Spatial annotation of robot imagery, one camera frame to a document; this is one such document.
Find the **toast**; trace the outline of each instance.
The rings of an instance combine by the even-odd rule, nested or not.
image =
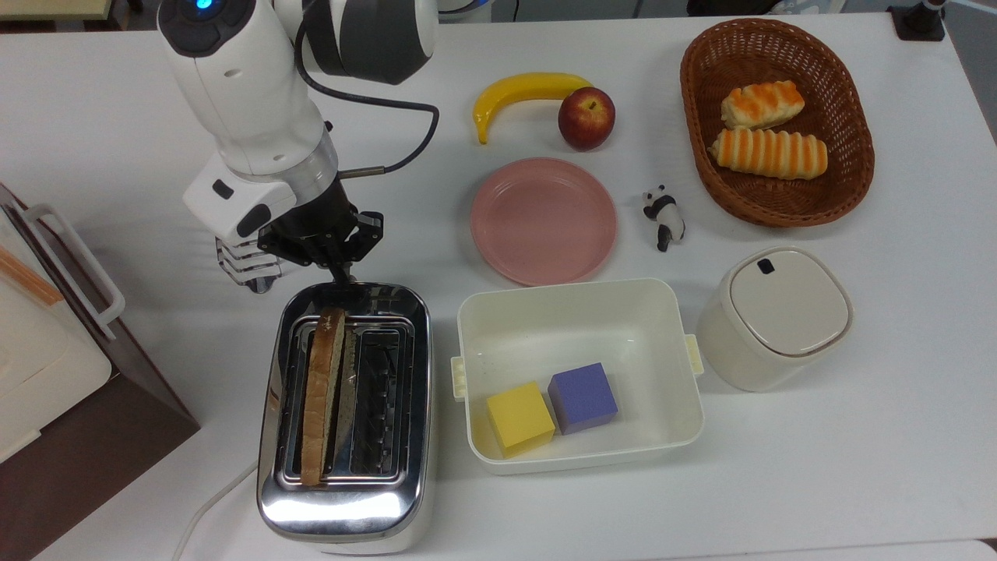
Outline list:
[[[346,312],[338,307],[323,309],[315,326],[308,355],[308,379],[301,427],[302,485],[318,485],[325,468],[345,334]]]

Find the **brown box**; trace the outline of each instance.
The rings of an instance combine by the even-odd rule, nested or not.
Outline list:
[[[43,428],[35,441],[0,463],[0,561],[38,555],[198,430],[121,320],[110,324],[115,339],[93,324],[15,208],[24,207],[0,184],[0,210],[107,356],[112,374],[97,391]],[[104,300],[59,237],[48,228],[39,231],[86,296],[93,302]]]

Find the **foam block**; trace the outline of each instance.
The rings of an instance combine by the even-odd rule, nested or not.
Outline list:
[[[546,444],[554,421],[535,381],[488,398],[489,422],[503,458]]]
[[[605,424],[618,410],[601,362],[555,374],[547,395],[561,434]]]

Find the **white lid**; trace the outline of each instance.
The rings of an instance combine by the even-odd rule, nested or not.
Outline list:
[[[837,282],[796,250],[775,250],[743,266],[731,278],[731,303],[761,344],[785,356],[818,352],[848,327]]]

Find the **toy panda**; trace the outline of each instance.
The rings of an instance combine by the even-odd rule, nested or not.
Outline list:
[[[668,244],[685,237],[685,221],[671,195],[665,195],[665,186],[659,185],[644,194],[644,216],[658,223],[658,251],[667,252]]]

